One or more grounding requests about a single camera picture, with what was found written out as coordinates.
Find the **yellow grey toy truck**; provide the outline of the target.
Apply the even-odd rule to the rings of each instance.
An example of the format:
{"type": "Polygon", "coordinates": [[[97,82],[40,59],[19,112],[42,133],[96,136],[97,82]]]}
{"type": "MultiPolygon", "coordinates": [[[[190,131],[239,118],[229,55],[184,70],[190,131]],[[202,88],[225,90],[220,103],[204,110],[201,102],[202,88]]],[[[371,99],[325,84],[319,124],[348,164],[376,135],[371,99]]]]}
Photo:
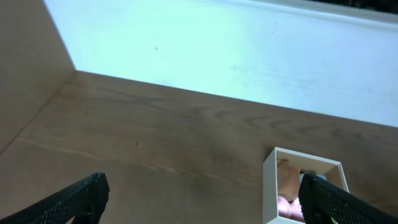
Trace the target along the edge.
{"type": "Polygon", "coordinates": [[[319,178],[321,178],[321,179],[323,179],[325,181],[328,181],[328,179],[327,179],[327,177],[325,175],[316,174],[315,172],[306,172],[306,174],[317,176],[317,177],[319,177],[319,178]]]}

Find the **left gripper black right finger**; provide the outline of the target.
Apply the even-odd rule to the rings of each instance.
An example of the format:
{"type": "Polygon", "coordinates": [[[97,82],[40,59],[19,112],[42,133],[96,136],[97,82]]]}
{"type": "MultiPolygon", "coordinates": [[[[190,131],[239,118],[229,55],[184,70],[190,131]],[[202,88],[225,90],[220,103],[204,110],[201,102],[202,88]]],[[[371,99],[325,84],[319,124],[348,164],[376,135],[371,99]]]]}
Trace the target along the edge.
{"type": "Polygon", "coordinates": [[[397,224],[397,218],[310,172],[302,177],[298,198],[306,224],[397,224]]]}

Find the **brown plush toy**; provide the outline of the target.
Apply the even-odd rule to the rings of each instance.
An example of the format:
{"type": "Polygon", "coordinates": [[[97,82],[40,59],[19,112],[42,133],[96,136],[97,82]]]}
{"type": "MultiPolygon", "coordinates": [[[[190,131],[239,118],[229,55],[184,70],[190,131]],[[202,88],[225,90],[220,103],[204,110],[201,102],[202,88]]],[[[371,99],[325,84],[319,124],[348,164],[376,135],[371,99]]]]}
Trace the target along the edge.
{"type": "Polygon", "coordinates": [[[301,170],[298,166],[286,159],[277,160],[277,191],[278,195],[288,202],[295,200],[299,195],[301,184],[301,170]]]}

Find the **pink white duck toy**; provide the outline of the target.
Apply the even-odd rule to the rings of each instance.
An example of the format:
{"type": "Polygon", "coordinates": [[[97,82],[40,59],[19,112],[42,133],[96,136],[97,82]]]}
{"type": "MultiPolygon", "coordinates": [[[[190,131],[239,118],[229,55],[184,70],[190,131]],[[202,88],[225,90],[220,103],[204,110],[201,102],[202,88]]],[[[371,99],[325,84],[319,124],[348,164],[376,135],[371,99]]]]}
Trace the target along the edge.
{"type": "Polygon", "coordinates": [[[302,212],[302,206],[299,202],[298,197],[289,202],[287,199],[279,195],[277,201],[277,208],[278,208],[278,215],[280,217],[305,223],[302,212]]]}

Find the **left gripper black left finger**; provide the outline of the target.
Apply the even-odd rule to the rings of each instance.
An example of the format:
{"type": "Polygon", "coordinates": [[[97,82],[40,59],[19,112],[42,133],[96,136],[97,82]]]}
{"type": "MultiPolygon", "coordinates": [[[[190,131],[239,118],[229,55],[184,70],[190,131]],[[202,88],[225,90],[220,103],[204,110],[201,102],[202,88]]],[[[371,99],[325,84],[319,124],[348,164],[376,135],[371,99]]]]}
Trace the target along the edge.
{"type": "Polygon", "coordinates": [[[1,224],[97,224],[109,199],[109,184],[103,172],[84,179],[1,219],[1,224]]]}

